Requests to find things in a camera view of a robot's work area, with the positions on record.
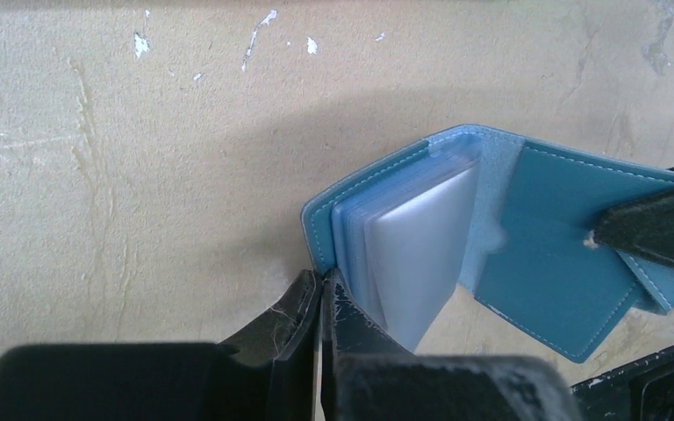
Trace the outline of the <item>blue card holder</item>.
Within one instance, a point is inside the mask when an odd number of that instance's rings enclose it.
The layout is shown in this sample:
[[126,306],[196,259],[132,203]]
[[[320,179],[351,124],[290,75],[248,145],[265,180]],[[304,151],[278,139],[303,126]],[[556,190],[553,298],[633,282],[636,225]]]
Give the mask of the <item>blue card holder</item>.
[[633,308],[674,308],[674,269],[594,241],[606,210],[674,189],[646,167],[481,125],[425,137],[301,212],[315,269],[414,350],[457,287],[581,363]]

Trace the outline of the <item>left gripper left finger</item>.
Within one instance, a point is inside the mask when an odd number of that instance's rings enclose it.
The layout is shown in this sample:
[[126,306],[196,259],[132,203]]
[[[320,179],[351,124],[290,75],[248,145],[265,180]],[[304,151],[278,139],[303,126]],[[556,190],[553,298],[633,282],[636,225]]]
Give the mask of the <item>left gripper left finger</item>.
[[219,343],[18,346],[0,420],[310,420],[322,284],[303,271]]

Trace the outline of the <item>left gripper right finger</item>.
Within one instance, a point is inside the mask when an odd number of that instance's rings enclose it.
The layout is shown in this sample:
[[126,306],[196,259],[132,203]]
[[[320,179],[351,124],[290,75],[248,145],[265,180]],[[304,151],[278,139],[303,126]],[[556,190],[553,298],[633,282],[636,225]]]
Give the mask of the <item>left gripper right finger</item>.
[[524,355],[418,356],[324,278],[320,403],[327,420],[579,420],[570,387]]

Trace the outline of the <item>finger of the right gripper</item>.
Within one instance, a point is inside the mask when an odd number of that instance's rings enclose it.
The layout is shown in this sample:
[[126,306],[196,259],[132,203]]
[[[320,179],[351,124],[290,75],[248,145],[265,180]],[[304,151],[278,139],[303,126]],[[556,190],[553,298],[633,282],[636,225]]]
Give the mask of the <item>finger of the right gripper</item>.
[[584,420],[674,420],[674,346],[571,387]]
[[674,189],[605,211],[594,241],[674,269]]

